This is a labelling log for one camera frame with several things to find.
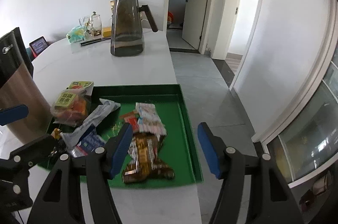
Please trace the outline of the blue white snack packet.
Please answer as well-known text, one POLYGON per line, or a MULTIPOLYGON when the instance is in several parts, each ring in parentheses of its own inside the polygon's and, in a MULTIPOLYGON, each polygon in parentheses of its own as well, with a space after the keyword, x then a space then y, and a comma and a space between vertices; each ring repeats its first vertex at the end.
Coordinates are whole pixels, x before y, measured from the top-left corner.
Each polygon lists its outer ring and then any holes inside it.
POLYGON ((87 156, 89 153, 95 151, 98 147, 104 147, 106 141, 101 136, 97 135, 95 131, 90 132, 79 143, 69 150, 69 154, 74 157, 87 156))

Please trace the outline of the grey white snack packet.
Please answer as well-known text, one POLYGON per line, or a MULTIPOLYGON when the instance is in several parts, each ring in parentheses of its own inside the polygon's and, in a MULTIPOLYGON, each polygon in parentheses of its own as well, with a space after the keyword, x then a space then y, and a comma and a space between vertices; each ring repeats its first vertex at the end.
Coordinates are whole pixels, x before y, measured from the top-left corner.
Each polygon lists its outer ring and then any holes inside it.
POLYGON ((61 133, 61 137, 64 140, 68 150, 73 149, 81 137, 84 136, 86 131, 91 127, 97 127, 110 113, 118 110, 121 106, 120 103, 114 102, 108 99, 99 99, 100 105, 98 105, 72 133, 61 133))

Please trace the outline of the green fruit snack bag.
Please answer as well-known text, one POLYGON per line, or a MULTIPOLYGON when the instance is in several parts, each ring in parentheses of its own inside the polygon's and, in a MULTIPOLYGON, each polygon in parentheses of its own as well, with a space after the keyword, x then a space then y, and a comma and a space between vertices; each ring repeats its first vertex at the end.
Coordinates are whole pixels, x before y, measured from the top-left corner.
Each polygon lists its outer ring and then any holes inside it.
POLYGON ((50 112, 56 124, 77 127, 88 116, 94 82, 72 81, 53 102, 50 112))

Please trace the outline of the copper black trash bin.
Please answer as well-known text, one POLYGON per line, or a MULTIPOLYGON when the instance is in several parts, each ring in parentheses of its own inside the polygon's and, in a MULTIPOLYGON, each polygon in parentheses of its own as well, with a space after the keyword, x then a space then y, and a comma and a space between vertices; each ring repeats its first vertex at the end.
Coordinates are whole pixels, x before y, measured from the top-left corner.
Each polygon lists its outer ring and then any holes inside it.
POLYGON ((23 144, 45 134, 52 118, 49 103, 33 80, 33 71, 16 27, 1 37, 1 110, 17 105, 28 107, 26 118, 5 125, 23 144))

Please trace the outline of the brown chocolate snack bag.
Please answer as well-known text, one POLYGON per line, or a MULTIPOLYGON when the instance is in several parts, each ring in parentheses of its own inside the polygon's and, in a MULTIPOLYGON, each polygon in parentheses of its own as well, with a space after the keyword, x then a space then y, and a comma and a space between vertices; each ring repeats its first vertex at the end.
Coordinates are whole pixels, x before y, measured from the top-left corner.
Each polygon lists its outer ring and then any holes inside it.
POLYGON ((174 169, 159 158, 165 136, 152 133, 135 133, 128 148, 130 162, 122 172, 125 184, 144 182, 148 178, 175 178, 174 169))

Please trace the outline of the red snack bar wrapper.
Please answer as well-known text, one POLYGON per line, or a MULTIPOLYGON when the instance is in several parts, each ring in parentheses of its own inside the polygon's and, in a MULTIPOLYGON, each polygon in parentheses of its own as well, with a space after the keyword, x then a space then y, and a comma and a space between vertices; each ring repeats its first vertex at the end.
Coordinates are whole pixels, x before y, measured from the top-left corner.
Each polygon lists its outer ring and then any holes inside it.
POLYGON ((119 116, 119 118, 125 123, 129 123, 132 126, 133 133, 139 132, 139 114, 134 110, 119 116))

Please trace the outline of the pink white snack packet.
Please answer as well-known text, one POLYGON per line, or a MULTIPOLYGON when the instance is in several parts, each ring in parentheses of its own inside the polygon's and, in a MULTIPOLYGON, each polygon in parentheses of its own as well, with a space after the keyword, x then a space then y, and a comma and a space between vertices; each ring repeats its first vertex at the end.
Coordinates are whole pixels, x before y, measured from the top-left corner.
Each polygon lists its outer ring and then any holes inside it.
POLYGON ((166 128, 164 127, 154 104, 136 102, 135 108, 139 114, 138 124, 140 133, 152 133, 159 136, 166 136, 166 128))

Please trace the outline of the small tablet screen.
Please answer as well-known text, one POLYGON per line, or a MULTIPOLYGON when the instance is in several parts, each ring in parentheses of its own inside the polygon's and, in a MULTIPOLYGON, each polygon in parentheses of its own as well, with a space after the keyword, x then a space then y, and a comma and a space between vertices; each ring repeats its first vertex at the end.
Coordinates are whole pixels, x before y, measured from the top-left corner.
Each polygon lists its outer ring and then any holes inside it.
POLYGON ((49 44, 44 37, 40 37, 29 43, 29 47, 33 53, 33 56, 36 58, 49 47, 49 44))

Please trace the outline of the green snack tray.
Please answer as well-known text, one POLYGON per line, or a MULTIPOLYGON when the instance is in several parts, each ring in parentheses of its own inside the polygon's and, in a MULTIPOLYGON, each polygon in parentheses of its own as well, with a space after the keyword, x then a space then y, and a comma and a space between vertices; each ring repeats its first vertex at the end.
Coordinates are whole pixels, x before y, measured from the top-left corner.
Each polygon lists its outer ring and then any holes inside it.
POLYGON ((64 90, 52 105, 47 129, 61 133, 58 152, 89 154, 116 137, 123 126, 131 132, 126 159, 110 187, 155 189, 202 182, 198 153, 177 84, 96 86, 91 96, 64 90))

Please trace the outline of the black tray on table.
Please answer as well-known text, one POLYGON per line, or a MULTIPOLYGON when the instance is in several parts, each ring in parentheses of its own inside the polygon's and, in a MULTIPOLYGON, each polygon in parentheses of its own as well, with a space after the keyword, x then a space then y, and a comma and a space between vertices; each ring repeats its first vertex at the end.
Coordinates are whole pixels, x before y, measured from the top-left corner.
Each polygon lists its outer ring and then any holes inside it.
POLYGON ((98 43, 98 42, 102 42, 102 41, 107 41, 107 40, 110 40, 110 37, 106 37, 106 38, 97 38, 97 39, 92 39, 90 41, 84 41, 84 42, 81 42, 80 43, 80 46, 83 47, 83 46, 88 46, 88 45, 91 45, 91 44, 95 44, 95 43, 98 43))

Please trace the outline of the green tissue pack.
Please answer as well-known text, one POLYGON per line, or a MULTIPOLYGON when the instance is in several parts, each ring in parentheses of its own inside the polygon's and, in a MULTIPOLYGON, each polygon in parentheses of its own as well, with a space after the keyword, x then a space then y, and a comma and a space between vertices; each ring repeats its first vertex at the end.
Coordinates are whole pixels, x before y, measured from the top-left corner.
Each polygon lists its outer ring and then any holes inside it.
POLYGON ((86 27, 76 26, 67 33, 67 40, 69 43, 77 43, 86 41, 86 27))

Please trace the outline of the clear glass jar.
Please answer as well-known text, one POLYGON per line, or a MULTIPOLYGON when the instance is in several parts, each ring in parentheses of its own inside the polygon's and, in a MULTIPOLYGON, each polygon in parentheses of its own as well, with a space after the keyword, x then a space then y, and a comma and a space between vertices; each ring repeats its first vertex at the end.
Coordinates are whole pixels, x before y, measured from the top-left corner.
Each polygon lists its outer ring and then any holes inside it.
POLYGON ((101 35, 101 16, 97 12, 93 11, 90 15, 81 17, 79 19, 79 24, 89 35, 93 37, 101 35))

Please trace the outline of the yellow box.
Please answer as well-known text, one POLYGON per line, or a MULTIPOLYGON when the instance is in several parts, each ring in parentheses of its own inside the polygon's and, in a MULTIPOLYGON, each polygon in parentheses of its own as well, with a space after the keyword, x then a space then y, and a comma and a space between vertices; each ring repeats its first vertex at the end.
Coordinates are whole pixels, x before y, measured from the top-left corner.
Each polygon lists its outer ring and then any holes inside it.
POLYGON ((103 27, 101 31, 101 35, 103 38, 108 38, 108 37, 111 37, 111 32, 112 32, 111 27, 103 27))

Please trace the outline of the smoked glass pitcher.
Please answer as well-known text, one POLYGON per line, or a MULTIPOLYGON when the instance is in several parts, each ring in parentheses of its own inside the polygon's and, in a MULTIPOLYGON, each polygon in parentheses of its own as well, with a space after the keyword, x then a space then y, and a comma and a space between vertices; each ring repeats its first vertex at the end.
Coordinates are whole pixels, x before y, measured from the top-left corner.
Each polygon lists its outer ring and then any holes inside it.
POLYGON ((140 13, 144 12, 153 32, 158 27, 148 5, 138 0, 113 0, 110 53, 113 56, 136 56, 144 50, 144 36, 140 13))

